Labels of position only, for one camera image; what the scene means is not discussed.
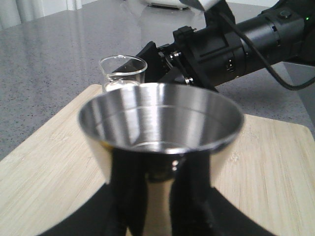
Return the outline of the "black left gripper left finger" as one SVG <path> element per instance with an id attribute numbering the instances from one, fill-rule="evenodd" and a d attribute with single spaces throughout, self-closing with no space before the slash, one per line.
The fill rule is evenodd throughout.
<path id="1" fill-rule="evenodd" d="M 111 180 L 79 209 L 46 230 L 45 236 L 141 236 L 147 207 L 140 153 L 114 150 Z"/>

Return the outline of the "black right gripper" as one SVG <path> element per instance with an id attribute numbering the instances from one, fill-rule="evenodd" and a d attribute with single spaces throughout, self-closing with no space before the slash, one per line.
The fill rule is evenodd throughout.
<path id="1" fill-rule="evenodd" d="M 230 26 L 201 30 L 182 27 L 173 32 L 174 42 L 160 47 L 150 41 L 115 72 L 135 72 L 147 64 L 145 83 L 169 83 L 218 92 L 218 85 L 244 74 L 244 47 Z"/>

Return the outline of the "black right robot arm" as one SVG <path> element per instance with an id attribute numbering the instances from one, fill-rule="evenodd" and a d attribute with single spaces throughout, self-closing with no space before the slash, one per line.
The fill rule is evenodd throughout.
<path id="1" fill-rule="evenodd" d="M 185 4 L 203 11 L 205 28 L 181 27 L 173 32 L 173 43 L 160 47 L 149 42 L 138 53 L 148 65 L 145 82 L 216 90 L 263 68 L 288 90 L 301 90 L 315 82 L 309 79 L 291 85 L 273 69 L 283 61 L 314 65 L 314 1 L 280 0 L 240 23 L 224 0 L 187 0 Z"/>

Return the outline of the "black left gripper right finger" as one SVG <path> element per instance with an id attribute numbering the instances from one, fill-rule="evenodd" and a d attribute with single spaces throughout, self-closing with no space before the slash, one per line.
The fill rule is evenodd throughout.
<path id="1" fill-rule="evenodd" d="M 187 153 L 172 186 L 173 236 L 270 236 L 210 185 L 210 154 Z"/>

